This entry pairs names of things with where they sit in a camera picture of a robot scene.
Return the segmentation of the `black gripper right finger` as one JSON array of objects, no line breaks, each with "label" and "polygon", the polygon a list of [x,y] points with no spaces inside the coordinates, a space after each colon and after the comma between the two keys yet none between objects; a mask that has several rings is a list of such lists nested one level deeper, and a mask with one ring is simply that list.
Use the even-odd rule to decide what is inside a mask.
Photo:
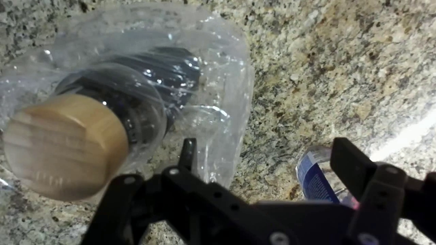
[{"label": "black gripper right finger", "polygon": [[378,165],[348,138],[334,139],[330,166],[356,199],[364,195],[378,169]]}]

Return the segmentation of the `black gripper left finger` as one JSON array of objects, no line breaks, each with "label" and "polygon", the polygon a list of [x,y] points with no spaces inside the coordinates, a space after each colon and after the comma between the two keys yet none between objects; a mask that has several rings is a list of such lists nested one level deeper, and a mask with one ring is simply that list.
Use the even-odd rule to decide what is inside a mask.
[{"label": "black gripper left finger", "polygon": [[194,166],[198,162],[198,147],[197,147],[197,139],[195,138],[187,138],[183,142],[183,148],[180,152],[179,166],[182,169],[186,169],[188,172],[194,170]]}]

